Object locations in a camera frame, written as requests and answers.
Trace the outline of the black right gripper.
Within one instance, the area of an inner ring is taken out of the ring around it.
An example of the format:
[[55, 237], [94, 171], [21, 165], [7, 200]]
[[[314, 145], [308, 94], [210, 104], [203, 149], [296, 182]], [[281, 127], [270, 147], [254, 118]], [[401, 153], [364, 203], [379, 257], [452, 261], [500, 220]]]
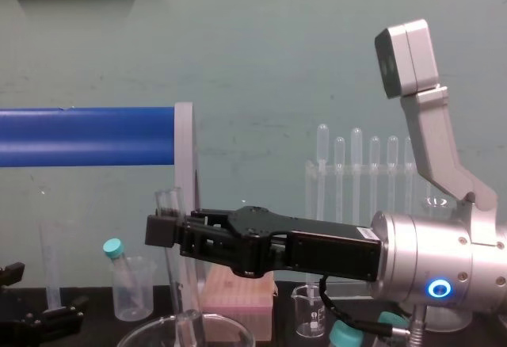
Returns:
[[353, 225], [279, 215], [246, 206], [234, 212], [159, 208], [147, 217], [145, 244], [178, 247], [180, 255], [258, 278], [295, 271], [373, 282], [380, 241]]

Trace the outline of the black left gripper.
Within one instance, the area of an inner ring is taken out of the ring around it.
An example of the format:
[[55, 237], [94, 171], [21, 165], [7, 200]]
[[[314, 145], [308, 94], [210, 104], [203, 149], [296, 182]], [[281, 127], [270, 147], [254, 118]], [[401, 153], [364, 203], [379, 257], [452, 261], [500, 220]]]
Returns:
[[[0, 268], [1, 294], [20, 282], [25, 264], [15, 262]], [[87, 296], [73, 299], [67, 306], [47, 309], [38, 315], [27, 313], [22, 319], [1, 321], [1, 346], [39, 346], [45, 338], [77, 334], [89, 304]]]

